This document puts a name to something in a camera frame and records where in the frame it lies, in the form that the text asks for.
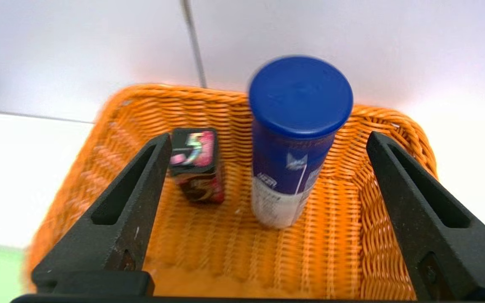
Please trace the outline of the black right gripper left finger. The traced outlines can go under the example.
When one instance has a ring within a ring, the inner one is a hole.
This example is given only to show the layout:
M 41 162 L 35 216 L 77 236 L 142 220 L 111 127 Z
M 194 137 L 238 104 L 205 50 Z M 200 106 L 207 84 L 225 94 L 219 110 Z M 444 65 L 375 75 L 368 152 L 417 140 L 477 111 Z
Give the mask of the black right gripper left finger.
M 152 295 L 143 264 L 172 151 L 148 141 L 32 272 L 39 294 Z

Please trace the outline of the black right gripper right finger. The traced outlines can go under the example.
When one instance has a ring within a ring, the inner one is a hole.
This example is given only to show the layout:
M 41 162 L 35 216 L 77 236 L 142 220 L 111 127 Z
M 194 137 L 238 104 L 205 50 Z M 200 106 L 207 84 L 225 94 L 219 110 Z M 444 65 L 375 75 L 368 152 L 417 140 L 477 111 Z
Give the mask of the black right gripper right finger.
M 366 151 L 416 297 L 485 300 L 485 224 L 392 138 Z

